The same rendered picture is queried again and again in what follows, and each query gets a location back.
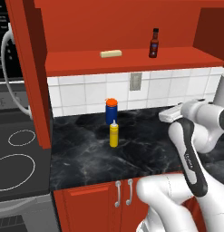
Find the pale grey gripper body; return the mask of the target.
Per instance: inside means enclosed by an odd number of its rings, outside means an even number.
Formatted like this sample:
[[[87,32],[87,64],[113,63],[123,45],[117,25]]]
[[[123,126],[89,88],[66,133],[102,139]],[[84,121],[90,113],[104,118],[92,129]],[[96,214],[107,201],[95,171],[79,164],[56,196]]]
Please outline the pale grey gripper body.
[[[182,107],[182,103],[178,104],[178,105],[176,105],[174,107],[171,107],[168,110],[161,111],[159,113],[160,121],[173,123],[177,119],[180,119],[182,117],[182,114],[180,112],[181,107]]]

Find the blue bottle with orange cap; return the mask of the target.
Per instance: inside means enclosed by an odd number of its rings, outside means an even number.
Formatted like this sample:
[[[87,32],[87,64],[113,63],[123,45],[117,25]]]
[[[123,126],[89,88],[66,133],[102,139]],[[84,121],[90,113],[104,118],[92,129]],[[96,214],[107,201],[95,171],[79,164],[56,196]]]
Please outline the blue bottle with orange cap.
[[[118,102],[114,98],[108,98],[105,106],[105,118],[108,125],[117,121]]]

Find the yellow mustard bottle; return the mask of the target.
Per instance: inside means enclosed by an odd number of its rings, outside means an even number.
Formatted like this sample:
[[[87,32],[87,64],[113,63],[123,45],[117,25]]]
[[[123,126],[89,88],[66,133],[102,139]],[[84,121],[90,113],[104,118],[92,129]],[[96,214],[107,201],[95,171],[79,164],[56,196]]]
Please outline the yellow mustard bottle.
[[[110,125],[110,146],[116,148],[119,141],[119,125],[116,121]]]

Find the dark hot sauce bottle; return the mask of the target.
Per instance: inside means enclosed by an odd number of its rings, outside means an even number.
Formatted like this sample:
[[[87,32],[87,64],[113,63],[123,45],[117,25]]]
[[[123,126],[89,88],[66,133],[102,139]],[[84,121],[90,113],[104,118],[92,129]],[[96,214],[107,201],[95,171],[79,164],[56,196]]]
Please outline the dark hot sauce bottle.
[[[154,28],[151,43],[150,43],[150,50],[149,50],[149,57],[150,58],[157,57],[157,52],[158,52],[158,47],[159,47],[158,33],[159,33],[159,29]]]

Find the red base cabinet door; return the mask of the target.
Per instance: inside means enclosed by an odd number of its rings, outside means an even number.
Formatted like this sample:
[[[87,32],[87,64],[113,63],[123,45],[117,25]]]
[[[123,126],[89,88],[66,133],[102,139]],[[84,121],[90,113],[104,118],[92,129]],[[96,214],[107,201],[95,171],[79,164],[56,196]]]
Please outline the red base cabinet door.
[[[54,192],[62,232],[120,232],[122,203],[115,182]]]
[[[166,173],[128,179],[123,186],[121,232],[207,232],[184,176]]]

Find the beige butter stick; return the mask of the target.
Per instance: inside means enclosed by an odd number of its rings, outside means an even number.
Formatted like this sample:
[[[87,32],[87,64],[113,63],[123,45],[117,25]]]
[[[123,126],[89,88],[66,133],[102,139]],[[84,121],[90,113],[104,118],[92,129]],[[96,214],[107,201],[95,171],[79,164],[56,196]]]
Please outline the beige butter stick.
[[[121,50],[110,50],[110,51],[102,51],[100,52],[101,58],[111,58],[111,57],[119,57],[122,56]]]

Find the grey stove with black hob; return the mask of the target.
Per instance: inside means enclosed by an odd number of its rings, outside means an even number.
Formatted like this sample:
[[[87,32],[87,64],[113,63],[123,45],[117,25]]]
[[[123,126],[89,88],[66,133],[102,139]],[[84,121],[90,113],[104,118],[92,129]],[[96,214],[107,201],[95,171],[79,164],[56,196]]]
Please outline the grey stove with black hob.
[[[11,84],[28,105],[22,83]],[[0,83],[0,203],[36,198],[32,206],[0,215],[0,232],[59,232],[50,192],[51,151],[39,146],[34,123]]]

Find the grey wall outlet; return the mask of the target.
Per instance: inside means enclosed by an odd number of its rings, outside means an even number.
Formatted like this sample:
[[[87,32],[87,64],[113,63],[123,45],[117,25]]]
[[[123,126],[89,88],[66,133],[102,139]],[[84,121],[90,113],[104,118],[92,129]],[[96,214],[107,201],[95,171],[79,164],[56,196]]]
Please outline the grey wall outlet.
[[[130,78],[130,90],[139,91],[141,89],[141,72],[132,72]]]

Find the red wall cabinet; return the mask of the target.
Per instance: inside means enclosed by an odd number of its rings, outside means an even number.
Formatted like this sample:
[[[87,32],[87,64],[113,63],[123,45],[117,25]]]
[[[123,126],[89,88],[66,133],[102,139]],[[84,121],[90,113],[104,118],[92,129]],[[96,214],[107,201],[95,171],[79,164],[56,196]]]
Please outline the red wall cabinet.
[[[49,76],[224,65],[224,0],[34,0]],[[156,58],[149,57],[158,28]],[[122,56],[101,58],[100,52]]]

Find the red wall cabinet door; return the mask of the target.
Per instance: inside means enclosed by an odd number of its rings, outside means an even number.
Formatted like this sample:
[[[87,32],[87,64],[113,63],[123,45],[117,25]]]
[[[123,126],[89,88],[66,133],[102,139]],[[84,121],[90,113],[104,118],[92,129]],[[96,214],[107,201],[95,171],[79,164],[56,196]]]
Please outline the red wall cabinet door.
[[[34,0],[5,0],[15,38],[39,145],[51,148],[49,92],[45,71],[47,55],[41,9]]]

